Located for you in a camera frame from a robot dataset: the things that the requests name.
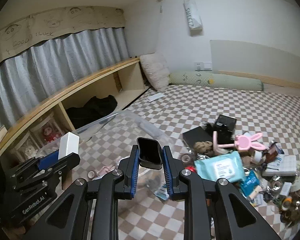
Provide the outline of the black phone case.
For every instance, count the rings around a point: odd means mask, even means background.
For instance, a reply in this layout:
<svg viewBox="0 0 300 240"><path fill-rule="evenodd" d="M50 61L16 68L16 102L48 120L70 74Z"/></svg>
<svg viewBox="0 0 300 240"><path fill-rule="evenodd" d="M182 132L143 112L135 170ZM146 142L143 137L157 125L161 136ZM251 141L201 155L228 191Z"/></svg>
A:
<svg viewBox="0 0 300 240"><path fill-rule="evenodd" d="M138 137L139 165L152 170L162 168L162 149L157 140Z"/></svg>

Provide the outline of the white dress doll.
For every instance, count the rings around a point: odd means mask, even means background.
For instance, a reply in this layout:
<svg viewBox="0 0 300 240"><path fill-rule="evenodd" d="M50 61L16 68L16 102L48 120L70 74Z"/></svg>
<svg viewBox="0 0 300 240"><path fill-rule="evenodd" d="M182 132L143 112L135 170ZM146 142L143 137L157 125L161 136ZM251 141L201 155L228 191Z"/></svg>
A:
<svg viewBox="0 0 300 240"><path fill-rule="evenodd" d="M26 146L24 148L24 155L28 158L32 158L37 154L37 151L38 150L36 148L34 148L32 145Z"/></svg>

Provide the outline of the white cream small box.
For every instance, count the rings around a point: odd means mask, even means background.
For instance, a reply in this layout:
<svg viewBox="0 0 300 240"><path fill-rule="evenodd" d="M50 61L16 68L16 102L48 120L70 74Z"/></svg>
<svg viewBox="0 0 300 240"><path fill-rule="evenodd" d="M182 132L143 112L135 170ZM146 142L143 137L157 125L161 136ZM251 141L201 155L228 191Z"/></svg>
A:
<svg viewBox="0 0 300 240"><path fill-rule="evenodd" d="M71 153L78 154L78 151L79 151L78 135L68 132L61 137L58 159L62 159Z"/></svg>

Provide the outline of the red dress doll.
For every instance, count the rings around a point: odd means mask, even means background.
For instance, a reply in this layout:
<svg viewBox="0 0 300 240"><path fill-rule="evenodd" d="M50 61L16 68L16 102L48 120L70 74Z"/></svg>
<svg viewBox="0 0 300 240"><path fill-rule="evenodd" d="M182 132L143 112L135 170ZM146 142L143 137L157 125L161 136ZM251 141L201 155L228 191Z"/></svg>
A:
<svg viewBox="0 0 300 240"><path fill-rule="evenodd" d="M42 135L43 135L44 141L47 143L55 141L59 138L58 132L55 131L52 127L43 128Z"/></svg>

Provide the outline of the wooden bedside shelf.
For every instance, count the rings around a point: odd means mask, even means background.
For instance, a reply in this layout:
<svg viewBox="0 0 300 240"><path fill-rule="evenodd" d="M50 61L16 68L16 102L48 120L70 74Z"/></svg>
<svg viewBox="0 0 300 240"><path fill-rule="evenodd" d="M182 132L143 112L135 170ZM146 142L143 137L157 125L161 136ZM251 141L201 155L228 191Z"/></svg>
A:
<svg viewBox="0 0 300 240"><path fill-rule="evenodd" d="M59 135L75 130L66 110L83 107L93 96L99 99L112 95L116 110L125 109L141 96L147 86L143 80L140 59L128 59L84 77L45 99L12 126L0 142L0 156L11 154L25 161L24 148L32 145L38 151L48 144L42 129L52 127Z"/></svg>

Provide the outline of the red snack packet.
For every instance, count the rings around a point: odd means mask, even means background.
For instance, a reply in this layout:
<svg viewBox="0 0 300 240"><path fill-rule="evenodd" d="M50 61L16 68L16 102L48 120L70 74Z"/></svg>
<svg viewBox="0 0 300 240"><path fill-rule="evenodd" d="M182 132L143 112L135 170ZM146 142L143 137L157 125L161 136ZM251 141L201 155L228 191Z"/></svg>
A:
<svg viewBox="0 0 300 240"><path fill-rule="evenodd" d="M196 173L197 171L196 171L196 168L194 167L194 166L187 166L187 167L185 167L187 170L190 170L191 172L194 172L194 173Z"/></svg>

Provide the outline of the brown tape roll in wrap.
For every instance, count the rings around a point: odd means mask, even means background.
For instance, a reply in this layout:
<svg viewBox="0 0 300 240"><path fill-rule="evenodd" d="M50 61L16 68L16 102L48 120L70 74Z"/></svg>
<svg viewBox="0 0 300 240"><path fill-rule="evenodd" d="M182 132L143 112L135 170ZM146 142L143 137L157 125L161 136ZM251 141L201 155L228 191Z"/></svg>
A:
<svg viewBox="0 0 300 240"><path fill-rule="evenodd" d="M269 182L269 191L272 192L273 194L279 193L283 187L283 180L281 176L273 176Z"/></svg>

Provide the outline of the orange tape roll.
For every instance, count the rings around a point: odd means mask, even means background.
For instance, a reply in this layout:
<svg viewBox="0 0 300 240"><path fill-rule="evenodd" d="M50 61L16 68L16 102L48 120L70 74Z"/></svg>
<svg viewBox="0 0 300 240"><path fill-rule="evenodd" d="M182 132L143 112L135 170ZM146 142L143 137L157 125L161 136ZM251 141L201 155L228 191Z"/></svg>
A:
<svg viewBox="0 0 300 240"><path fill-rule="evenodd" d="M289 207L291 206L291 203L292 203L292 199L293 198L291 196L286 197L282 202L282 208L289 209Z"/></svg>

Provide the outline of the pink bunny hand mirror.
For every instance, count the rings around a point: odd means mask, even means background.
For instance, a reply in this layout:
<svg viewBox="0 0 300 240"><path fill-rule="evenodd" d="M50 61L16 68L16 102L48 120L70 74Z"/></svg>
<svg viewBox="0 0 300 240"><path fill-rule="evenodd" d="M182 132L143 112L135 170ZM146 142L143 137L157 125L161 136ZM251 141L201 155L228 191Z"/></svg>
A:
<svg viewBox="0 0 300 240"><path fill-rule="evenodd" d="M237 135L233 144L220 145L217 142L217 131L214 131L212 136L213 149L235 148L238 151L248 151L252 148L257 151L264 151L267 149L266 146L258 141L262 136L262 133L256 133L254 135Z"/></svg>

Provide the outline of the grey window curtain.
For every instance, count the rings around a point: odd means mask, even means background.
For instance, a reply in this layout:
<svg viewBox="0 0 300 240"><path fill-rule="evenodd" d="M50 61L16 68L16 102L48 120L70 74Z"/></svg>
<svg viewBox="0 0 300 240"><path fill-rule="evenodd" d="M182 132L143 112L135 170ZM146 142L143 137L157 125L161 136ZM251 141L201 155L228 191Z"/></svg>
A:
<svg viewBox="0 0 300 240"><path fill-rule="evenodd" d="M123 28L85 30L40 42L0 64L0 128L75 81L129 58Z"/></svg>

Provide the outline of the brown fur hair piece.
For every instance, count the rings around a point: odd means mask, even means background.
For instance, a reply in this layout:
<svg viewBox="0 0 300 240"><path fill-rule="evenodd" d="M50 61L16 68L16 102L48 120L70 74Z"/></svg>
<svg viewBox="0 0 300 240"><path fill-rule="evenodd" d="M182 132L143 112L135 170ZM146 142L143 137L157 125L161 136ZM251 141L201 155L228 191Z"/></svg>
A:
<svg viewBox="0 0 300 240"><path fill-rule="evenodd" d="M283 209L281 206L280 220L287 227L294 226L300 222L300 197L296 194L291 196L292 203L289 209Z"/></svg>

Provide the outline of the checkered bed sheet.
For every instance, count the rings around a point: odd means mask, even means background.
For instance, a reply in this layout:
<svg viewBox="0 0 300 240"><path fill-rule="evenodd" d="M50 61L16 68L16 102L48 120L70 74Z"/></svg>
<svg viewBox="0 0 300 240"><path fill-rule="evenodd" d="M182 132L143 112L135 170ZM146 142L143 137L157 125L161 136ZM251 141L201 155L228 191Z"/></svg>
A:
<svg viewBox="0 0 300 240"><path fill-rule="evenodd" d="M149 102L153 94L148 90L127 111L173 139L176 157L189 152L183 143L185 132L213 123L222 114L237 119L236 134L261 132L265 145L278 142L286 155L296 156L300 169L300 97L182 85L168 87L163 98ZM154 195L150 206L137 204L119 211L119 238L182 239L183 221L183 202Z"/></svg>

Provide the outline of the white fluffy pillow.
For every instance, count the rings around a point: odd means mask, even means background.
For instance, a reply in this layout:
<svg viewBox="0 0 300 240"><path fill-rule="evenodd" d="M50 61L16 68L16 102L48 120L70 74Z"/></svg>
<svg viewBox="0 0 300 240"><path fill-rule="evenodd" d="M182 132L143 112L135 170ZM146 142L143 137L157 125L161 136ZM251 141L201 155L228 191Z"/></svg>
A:
<svg viewBox="0 0 300 240"><path fill-rule="evenodd" d="M170 81L170 71L164 56L161 53L141 55L140 63L151 86L159 92L164 91Z"/></svg>

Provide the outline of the grey headboard panel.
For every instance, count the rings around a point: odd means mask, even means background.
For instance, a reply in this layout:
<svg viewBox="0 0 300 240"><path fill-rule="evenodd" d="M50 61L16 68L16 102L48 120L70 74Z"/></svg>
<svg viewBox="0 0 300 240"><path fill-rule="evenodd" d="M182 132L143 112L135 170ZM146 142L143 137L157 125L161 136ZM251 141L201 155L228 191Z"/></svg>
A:
<svg viewBox="0 0 300 240"><path fill-rule="evenodd" d="M260 44L211 40L213 69L274 77L300 83L300 57Z"/></svg>

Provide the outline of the white hanging paper bag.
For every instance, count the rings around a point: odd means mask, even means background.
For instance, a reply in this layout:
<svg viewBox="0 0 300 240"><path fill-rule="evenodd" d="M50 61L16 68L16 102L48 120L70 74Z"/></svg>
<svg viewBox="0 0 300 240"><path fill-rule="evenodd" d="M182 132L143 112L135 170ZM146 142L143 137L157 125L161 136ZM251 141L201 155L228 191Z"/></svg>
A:
<svg viewBox="0 0 300 240"><path fill-rule="evenodd" d="M201 34L203 32L203 24L195 0L184 0L183 5L190 34L192 36Z"/></svg>

